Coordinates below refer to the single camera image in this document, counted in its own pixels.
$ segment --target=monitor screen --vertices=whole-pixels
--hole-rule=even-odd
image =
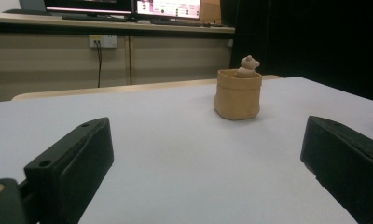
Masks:
[[[92,15],[131,14],[132,0],[44,0],[48,12]]]
[[[135,0],[134,10],[137,17],[143,18],[198,20],[200,0]]]

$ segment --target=small figurine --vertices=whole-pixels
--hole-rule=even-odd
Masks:
[[[240,67],[235,77],[253,77],[256,72],[256,67],[259,67],[260,62],[256,61],[251,55],[242,59],[242,67]]]

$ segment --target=black cable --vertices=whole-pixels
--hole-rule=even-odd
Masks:
[[[94,41],[94,44],[96,45],[97,54],[99,56],[99,80],[97,81],[97,88],[100,88],[100,79],[102,73],[102,44],[97,40]]]

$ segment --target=white table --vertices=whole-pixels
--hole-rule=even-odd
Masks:
[[[77,125],[109,117],[115,163],[80,223],[356,223],[300,162],[309,115],[373,139],[373,101],[301,77],[265,80],[255,119],[221,119],[215,85],[0,103],[0,178]]]

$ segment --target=electrical socket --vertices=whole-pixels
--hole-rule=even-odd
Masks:
[[[116,48],[117,36],[116,35],[90,35],[89,44],[91,48],[96,48],[94,41],[99,41],[102,48]]]

